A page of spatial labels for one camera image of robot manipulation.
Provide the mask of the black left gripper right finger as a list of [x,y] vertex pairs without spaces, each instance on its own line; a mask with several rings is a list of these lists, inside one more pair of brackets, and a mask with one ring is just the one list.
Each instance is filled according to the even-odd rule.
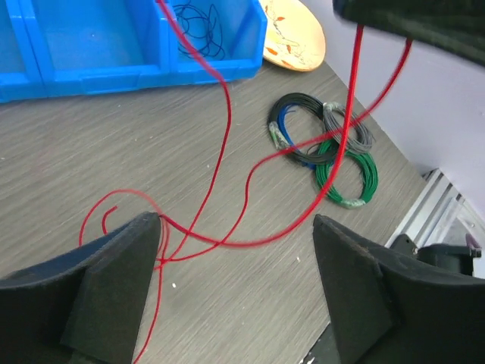
[[482,363],[484,281],[316,215],[313,241],[342,363]]

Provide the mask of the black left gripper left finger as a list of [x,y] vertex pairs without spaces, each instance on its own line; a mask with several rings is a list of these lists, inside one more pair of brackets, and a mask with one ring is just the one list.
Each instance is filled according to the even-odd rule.
[[1,279],[3,363],[130,363],[161,222],[144,212],[108,235]]

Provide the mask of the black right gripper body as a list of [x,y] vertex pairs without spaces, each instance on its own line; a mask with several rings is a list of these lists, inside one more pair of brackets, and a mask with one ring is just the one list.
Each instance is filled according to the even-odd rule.
[[484,66],[483,0],[334,0],[332,5],[343,20]]

